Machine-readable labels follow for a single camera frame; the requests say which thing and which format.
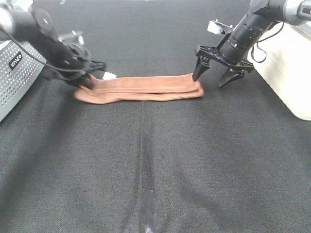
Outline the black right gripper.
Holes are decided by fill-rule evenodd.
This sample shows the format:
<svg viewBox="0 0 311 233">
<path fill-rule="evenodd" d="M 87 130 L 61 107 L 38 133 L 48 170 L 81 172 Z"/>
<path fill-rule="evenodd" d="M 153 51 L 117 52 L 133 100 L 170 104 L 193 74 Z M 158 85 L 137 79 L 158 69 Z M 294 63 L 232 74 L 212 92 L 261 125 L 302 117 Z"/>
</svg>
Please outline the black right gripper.
<svg viewBox="0 0 311 233">
<path fill-rule="evenodd" d="M 251 72 L 254 70 L 254 65 L 245 59 L 241 59 L 236 65 L 229 62 L 221 55 L 216 47 L 198 45 L 195 49 L 195 56 L 197 57 L 197 63 L 192 74 L 192 80 L 194 82 L 198 81 L 201 75 L 210 69 L 210 60 L 214 60 L 228 67 L 218 81 L 219 88 L 243 78 L 245 76 L 245 71 Z"/>
</svg>

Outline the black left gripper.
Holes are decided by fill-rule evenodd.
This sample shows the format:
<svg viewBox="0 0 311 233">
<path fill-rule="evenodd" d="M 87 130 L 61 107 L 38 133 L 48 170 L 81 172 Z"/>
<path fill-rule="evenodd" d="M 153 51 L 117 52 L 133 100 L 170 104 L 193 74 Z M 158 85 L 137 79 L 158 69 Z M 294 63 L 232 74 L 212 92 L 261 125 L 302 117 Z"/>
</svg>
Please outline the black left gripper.
<svg viewBox="0 0 311 233">
<path fill-rule="evenodd" d="M 47 62 L 53 67 L 45 67 L 43 77 L 49 81 L 62 80 L 93 89 L 94 83 L 90 75 L 96 71 L 105 71 L 106 64 L 93 61 L 90 51 L 83 45 L 71 44 L 66 48 L 58 57 L 54 56 Z"/>
</svg>

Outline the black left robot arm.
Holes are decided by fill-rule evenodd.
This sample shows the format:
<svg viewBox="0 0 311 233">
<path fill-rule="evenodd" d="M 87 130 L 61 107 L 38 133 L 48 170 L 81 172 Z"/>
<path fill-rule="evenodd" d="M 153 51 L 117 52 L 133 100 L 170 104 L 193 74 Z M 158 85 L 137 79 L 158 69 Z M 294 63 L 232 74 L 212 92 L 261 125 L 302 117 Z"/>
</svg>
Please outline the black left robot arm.
<svg viewBox="0 0 311 233">
<path fill-rule="evenodd" d="M 49 13 L 32 8 L 28 0 L 24 7 L 11 0 L 0 2 L 0 38 L 13 41 L 25 54 L 21 42 L 28 42 L 44 59 L 43 75 L 47 79 L 63 80 L 69 85 L 93 88 L 97 71 L 104 72 L 104 62 L 93 61 L 84 47 L 82 31 L 59 34 Z"/>
</svg>

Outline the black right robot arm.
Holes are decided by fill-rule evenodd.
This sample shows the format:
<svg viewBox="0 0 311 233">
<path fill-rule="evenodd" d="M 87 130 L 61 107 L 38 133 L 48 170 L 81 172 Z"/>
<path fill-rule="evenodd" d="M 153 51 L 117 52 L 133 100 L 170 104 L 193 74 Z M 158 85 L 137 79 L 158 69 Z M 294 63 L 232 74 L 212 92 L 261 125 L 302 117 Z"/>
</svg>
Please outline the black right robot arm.
<svg viewBox="0 0 311 233">
<path fill-rule="evenodd" d="M 249 10 L 236 27 L 217 21 L 217 34 L 224 37 L 216 47 L 199 45 L 195 50 L 197 64 L 192 75 L 193 81 L 210 68 L 214 60 L 227 67 L 225 74 L 219 79 L 218 86 L 241 79 L 245 72 L 254 69 L 252 63 L 244 56 L 259 42 L 262 35 L 278 23 L 301 25 L 311 19 L 311 2 L 309 0 L 253 0 Z"/>
</svg>

